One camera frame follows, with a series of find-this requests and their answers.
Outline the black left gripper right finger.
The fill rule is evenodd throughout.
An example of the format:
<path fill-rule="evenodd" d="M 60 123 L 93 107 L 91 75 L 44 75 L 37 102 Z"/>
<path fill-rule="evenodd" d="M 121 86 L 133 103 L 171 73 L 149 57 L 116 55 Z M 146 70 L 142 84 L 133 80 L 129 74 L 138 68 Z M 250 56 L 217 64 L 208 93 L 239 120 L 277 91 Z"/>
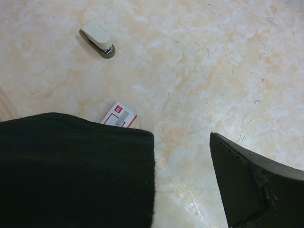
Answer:
<path fill-rule="evenodd" d="M 302 228 L 304 172 L 211 133 L 210 152 L 230 228 Z"/>

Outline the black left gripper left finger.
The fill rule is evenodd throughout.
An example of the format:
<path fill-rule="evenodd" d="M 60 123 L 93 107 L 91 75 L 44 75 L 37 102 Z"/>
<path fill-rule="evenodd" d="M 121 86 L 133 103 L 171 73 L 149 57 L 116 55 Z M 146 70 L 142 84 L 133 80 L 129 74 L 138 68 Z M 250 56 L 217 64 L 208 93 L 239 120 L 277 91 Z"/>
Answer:
<path fill-rule="evenodd" d="M 154 135 L 45 113 L 0 124 L 3 228 L 149 228 Z"/>

